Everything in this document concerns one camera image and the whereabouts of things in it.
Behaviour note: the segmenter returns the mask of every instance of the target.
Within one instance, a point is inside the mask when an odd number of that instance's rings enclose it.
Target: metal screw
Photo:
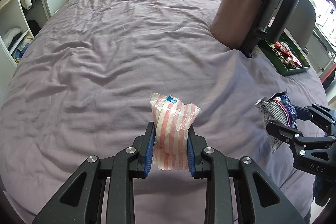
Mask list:
[[[137,149],[136,149],[135,147],[133,147],[133,146],[130,146],[130,147],[127,147],[127,148],[126,148],[126,152],[129,153],[129,154],[133,154],[133,153],[135,153],[136,150],[137,150]]]
[[[93,162],[97,161],[97,157],[96,156],[90,156],[90,157],[87,158],[87,161],[89,163],[93,163]]]
[[[252,162],[252,159],[250,157],[244,157],[241,159],[243,163],[250,164]]]
[[[207,153],[207,154],[212,154],[214,152],[213,148],[212,147],[206,147],[204,148],[204,152]]]

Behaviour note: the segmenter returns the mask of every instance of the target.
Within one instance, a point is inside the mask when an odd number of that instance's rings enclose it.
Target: kettle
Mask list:
[[[262,39],[275,43],[299,0],[222,0],[210,26],[210,32],[230,49],[252,57]],[[275,15],[270,28],[268,24]]]

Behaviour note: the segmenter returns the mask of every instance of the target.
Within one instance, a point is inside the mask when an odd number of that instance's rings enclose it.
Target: pink and white striped wrapper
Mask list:
[[[172,95],[153,93],[150,102],[156,127],[153,163],[161,170],[188,170],[188,129],[201,109]]]

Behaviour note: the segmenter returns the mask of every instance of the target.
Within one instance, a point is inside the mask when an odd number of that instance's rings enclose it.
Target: green tray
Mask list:
[[[302,67],[297,69],[287,69],[281,62],[275,51],[272,49],[270,43],[266,40],[260,40],[258,47],[263,51],[266,57],[271,61],[273,66],[277,69],[278,73],[282,76],[295,75],[301,72],[306,72],[310,65],[295,43],[284,32],[278,40],[279,42],[285,42],[291,49],[292,53],[300,60]]]

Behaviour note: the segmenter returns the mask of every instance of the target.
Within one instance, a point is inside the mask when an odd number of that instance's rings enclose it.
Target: purple bed sheet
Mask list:
[[[313,69],[283,77],[209,32],[221,0],[69,0],[35,37],[0,112],[0,174],[7,193],[37,214],[90,155],[130,146],[152,120],[152,92],[193,102],[208,145],[251,156],[304,216],[314,176],[292,167],[288,145],[273,154],[254,106],[288,90],[295,105],[327,105]],[[305,136],[322,136],[298,122]],[[203,223],[206,182],[153,166],[135,180],[137,224]]]

